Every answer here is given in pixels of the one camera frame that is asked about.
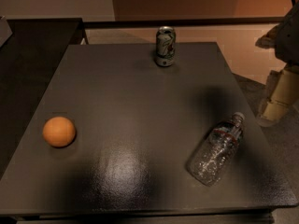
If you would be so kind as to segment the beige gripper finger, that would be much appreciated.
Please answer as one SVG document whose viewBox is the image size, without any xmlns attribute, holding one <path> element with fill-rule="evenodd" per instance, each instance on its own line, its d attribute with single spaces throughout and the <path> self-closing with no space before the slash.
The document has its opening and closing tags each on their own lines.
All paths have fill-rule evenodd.
<svg viewBox="0 0 299 224">
<path fill-rule="evenodd" d="M 258 123 L 270 127 L 278 123 L 299 99 L 299 66 L 287 64 L 282 70 L 271 71 L 261 100 Z"/>
</svg>

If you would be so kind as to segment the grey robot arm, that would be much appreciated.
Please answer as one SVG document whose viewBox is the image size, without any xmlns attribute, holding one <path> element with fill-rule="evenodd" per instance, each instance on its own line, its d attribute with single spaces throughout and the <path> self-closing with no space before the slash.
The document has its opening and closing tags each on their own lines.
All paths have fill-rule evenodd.
<svg viewBox="0 0 299 224">
<path fill-rule="evenodd" d="M 286 65 L 279 72 L 271 71 L 265 85 L 257 120 L 262 127 L 278 123 L 299 100 L 299 2 L 282 22 L 261 36 L 255 43 L 262 49 L 273 49 L 275 57 Z"/>
</svg>

